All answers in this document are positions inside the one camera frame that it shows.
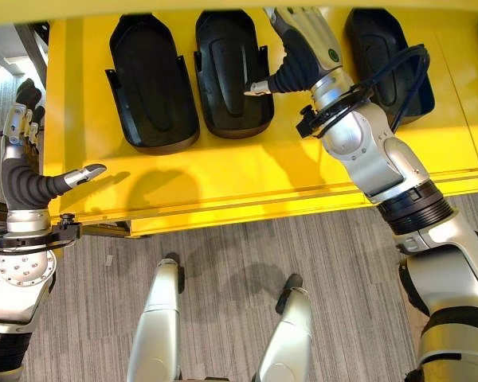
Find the black band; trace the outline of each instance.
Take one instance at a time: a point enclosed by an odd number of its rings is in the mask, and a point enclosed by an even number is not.
[[[0,333],[0,372],[15,370],[22,365],[32,333]]]
[[[383,201],[377,208],[395,235],[418,231],[453,213],[441,191],[430,180]]]
[[[421,335],[434,326],[446,324],[462,324],[478,328],[478,307],[454,306],[453,308],[438,310],[430,316],[430,319],[421,332]]]
[[[409,299],[411,305],[428,317],[430,315],[429,308],[423,302],[416,290],[416,287],[414,286],[411,275],[409,274],[409,270],[407,269],[407,260],[404,260],[400,263],[400,266],[398,267],[398,276],[400,277],[400,282],[406,290],[407,298]]]

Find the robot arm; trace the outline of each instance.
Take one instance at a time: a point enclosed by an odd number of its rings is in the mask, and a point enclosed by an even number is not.
[[[409,256],[400,265],[401,281],[429,323],[421,334],[419,367],[407,380],[458,381],[467,375],[478,381],[476,233],[394,136],[384,111],[343,71],[338,44],[320,11],[269,8],[266,14],[287,55],[274,75],[251,84],[245,94],[310,91],[316,112],[310,106],[301,111],[298,131],[320,138],[346,167]],[[416,54],[421,47],[409,49]]]
[[[0,382],[19,380],[41,307],[55,283],[53,249],[79,235],[65,220],[51,228],[48,203],[106,170],[90,165],[56,177],[38,173],[37,133],[44,116],[32,80],[18,89],[2,137],[2,191],[9,209],[0,236]]]

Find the gray carpet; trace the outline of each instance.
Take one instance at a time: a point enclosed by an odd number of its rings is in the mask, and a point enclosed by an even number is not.
[[[478,228],[478,194],[449,200]],[[358,209],[139,240],[83,238],[59,263],[23,380],[124,381],[155,265],[170,251],[186,267],[187,378],[249,381],[277,323],[278,291],[294,271],[314,313],[310,381],[402,381],[414,366],[397,279],[402,255],[377,211]]]

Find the black plastic tray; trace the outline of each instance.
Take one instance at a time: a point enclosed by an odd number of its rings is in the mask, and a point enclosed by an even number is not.
[[[126,140],[171,154],[198,138],[198,115],[170,30],[151,14],[125,15],[110,38],[107,70]]]
[[[360,80],[369,79],[390,58],[408,47],[397,19],[384,9],[354,8],[346,23],[354,63]],[[399,65],[375,87],[372,101],[392,120],[414,82],[417,57]],[[401,123],[409,123],[433,110],[435,101],[428,76],[409,104]]]
[[[247,83],[269,74],[267,47],[258,49],[252,19],[242,10],[204,11],[196,37],[195,68],[209,130],[223,138],[265,130],[274,116],[272,95],[244,95]]]

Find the yellow tabletop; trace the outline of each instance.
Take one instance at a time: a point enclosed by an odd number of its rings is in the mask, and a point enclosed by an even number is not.
[[[343,26],[350,9],[323,9],[354,65]],[[410,45],[425,43],[436,107],[400,127],[447,194],[478,190],[478,13],[389,9]],[[247,9],[259,45],[268,46],[272,71],[284,55],[279,37],[260,9]],[[200,10],[155,12],[186,60],[199,115],[194,71],[195,22]],[[119,15],[55,21],[50,30],[45,120],[46,174],[94,162],[108,171],[55,200],[50,212],[74,212],[90,224],[135,220],[133,235],[368,205],[346,171],[313,138],[295,129],[309,93],[275,95],[275,117],[253,138],[227,140],[208,132],[188,150],[167,156],[139,152],[123,137],[104,70],[113,68],[109,38]],[[454,48],[450,38],[467,45]]]

